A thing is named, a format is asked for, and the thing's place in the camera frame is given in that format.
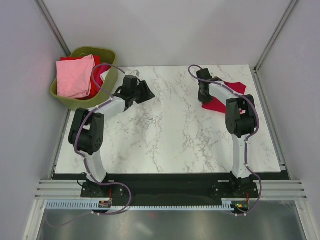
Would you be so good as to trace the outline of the crimson red t shirt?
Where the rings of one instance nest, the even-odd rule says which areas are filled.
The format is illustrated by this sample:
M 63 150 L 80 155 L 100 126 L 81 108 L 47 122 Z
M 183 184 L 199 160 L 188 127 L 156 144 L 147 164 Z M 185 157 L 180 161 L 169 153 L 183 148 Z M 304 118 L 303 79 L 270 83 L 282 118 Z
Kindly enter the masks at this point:
M 226 86 L 228 86 L 229 88 L 231 88 L 233 91 L 236 91 L 239 94 L 244 95 L 247 86 L 244 85 L 241 82 L 227 82 L 224 81 L 224 84 Z M 226 104 L 221 102 L 219 99 L 217 99 L 216 97 L 212 97 L 211 101 L 208 103 L 203 103 L 201 106 L 203 109 L 206 110 L 210 110 L 210 111 L 215 111 L 215 112 L 219 112 L 219 113 L 226 113 Z

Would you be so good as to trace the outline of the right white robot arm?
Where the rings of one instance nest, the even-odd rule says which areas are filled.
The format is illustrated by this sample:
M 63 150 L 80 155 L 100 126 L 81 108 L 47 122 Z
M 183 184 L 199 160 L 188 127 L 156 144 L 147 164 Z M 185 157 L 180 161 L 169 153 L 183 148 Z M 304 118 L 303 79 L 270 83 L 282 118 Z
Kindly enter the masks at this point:
M 226 129 L 232 137 L 233 164 L 230 180 L 225 184 L 226 191 L 241 197 L 257 197 L 257 184 L 253 171 L 249 170 L 249 151 L 251 137 L 259 130 L 254 97 L 245 95 L 246 86 L 240 82 L 229 83 L 219 77 L 212 77 L 207 68 L 196 72 L 198 80 L 198 101 L 207 110 L 216 110 L 218 103 L 225 110 Z

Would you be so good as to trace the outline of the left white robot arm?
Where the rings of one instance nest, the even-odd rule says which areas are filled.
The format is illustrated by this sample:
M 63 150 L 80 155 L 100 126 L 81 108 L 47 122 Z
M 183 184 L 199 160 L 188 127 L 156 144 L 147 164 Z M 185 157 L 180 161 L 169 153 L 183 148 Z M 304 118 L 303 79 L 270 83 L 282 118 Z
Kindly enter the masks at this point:
M 112 99 L 92 110 L 75 111 L 68 142 L 76 154 L 84 158 L 86 181 L 82 184 L 82 198 L 104 198 L 109 195 L 108 173 L 103 166 L 100 149 L 104 140 L 105 121 L 128 110 L 134 103 L 142 104 L 155 98 L 145 80 L 125 75 Z

